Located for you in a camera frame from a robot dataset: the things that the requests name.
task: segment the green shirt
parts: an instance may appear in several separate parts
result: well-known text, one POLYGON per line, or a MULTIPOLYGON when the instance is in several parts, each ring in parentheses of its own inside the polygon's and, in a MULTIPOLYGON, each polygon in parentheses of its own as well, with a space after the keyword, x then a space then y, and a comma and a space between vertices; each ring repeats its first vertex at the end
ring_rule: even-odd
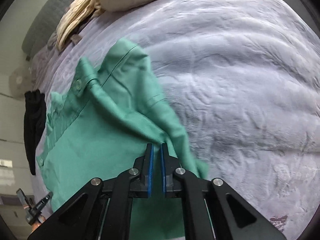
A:
POLYGON ((134 199, 130 239, 171 239, 184 234, 179 199, 165 199, 158 149, 204 178, 206 167, 189 149, 188 135, 136 44, 120 39, 100 68, 81 58, 67 95, 52 93, 44 152, 37 158, 44 183, 53 192, 53 211, 94 177, 117 177, 155 146, 154 184, 149 199, 134 199))

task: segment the wrinkled bedsheet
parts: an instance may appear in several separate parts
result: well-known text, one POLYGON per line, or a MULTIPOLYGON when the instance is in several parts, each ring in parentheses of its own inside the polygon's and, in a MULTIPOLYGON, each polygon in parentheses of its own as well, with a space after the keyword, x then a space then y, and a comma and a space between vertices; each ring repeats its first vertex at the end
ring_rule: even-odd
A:
MULTIPOLYGON (((81 36, 61 55, 52 38, 33 60, 47 106, 51 91, 68 91, 80 57, 97 66, 128 38, 150 55, 209 178, 223 178, 297 239, 320 203, 320 40, 286 3, 157 0, 105 13, 81 36)), ((45 132, 36 155, 44 140, 45 132)), ((39 200, 46 188, 38 167, 33 187, 39 200)))

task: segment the gray blanket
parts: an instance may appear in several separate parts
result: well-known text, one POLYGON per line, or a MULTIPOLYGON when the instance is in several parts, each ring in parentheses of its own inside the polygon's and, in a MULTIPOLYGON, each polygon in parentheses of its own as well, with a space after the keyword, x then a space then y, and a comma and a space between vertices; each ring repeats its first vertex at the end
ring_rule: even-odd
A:
MULTIPOLYGON (((121 37, 145 48, 191 149, 297 239, 320 203, 320 40, 282 0, 158 0, 105 13, 59 55, 34 58, 35 88, 68 91, 80 57, 121 37)), ((45 132, 36 154, 43 149, 45 132)), ((36 199, 46 188, 37 169, 36 199)))

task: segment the white wall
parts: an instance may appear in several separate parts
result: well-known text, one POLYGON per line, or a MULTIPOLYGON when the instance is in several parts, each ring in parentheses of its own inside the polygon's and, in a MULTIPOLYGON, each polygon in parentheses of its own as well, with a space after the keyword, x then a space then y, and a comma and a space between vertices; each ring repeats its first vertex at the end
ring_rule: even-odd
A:
POLYGON ((0 22, 0 73, 10 75, 19 66, 29 67, 21 49, 34 18, 47 0, 15 0, 0 22))
MULTIPOLYGON (((16 68, 30 67, 21 45, 46 1, 15 0, 0 21, 0 165, 1 160, 12 161, 12 167, 0 166, 0 194, 4 195, 15 195, 18 188, 33 195, 23 144, 25 102, 11 97, 8 79, 16 68)), ((19 240, 27 239, 31 227, 22 207, 0 205, 0 215, 19 240)))

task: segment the metal screw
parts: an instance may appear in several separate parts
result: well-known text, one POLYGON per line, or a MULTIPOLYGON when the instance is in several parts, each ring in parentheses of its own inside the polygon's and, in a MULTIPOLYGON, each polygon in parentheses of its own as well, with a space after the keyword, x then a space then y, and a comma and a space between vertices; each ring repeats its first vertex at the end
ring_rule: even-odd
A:
POLYGON ((223 184, 223 180, 219 179, 219 178, 216 178, 216 179, 213 180, 213 184, 216 185, 216 186, 221 186, 223 184))
POLYGON ((100 182, 101 182, 101 180, 98 179, 98 178, 94 178, 94 179, 91 180, 91 184, 94 185, 94 186, 99 185, 100 182))
POLYGON ((184 168, 176 168, 176 173, 183 175, 186 173, 186 170, 184 168))
POLYGON ((131 168, 131 169, 129 169, 129 173, 131 175, 137 175, 139 173, 139 170, 136 168, 131 168))

